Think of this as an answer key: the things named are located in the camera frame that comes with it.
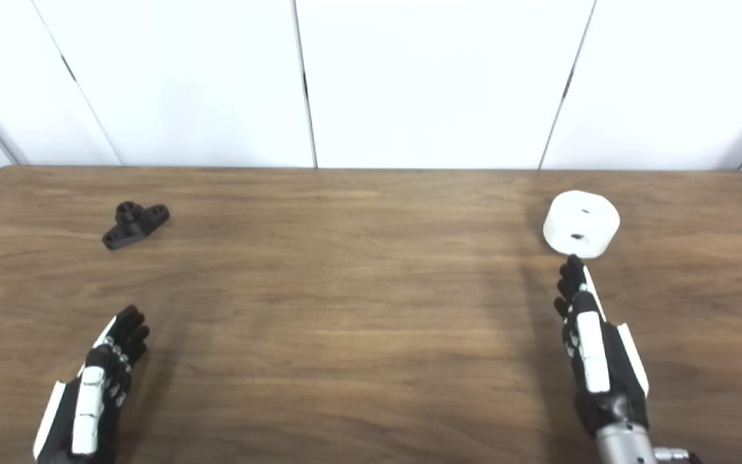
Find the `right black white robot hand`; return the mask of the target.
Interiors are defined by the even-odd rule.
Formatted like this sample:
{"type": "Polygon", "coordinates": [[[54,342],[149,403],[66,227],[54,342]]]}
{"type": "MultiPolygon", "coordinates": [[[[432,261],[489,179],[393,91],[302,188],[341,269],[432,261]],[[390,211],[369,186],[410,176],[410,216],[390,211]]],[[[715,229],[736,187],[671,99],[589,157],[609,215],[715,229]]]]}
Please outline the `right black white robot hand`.
{"type": "Polygon", "coordinates": [[[607,321],[579,256],[560,266],[562,343],[577,382],[575,409],[591,437],[610,425],[648,429],[648,381],[626,324],[607,321]]]}

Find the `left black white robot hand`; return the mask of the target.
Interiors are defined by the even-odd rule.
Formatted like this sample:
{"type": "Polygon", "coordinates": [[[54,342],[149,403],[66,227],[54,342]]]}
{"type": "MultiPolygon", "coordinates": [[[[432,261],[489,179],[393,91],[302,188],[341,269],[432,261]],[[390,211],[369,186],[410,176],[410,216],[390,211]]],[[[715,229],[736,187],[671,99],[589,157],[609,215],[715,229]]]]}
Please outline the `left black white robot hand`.
{"type": "Polygon", "coordinates": [[[120,417],[150,329],[129,305],[117,313],[69,382],[56,382],[35,441],[35,463],[115,463],[120,417]]]}

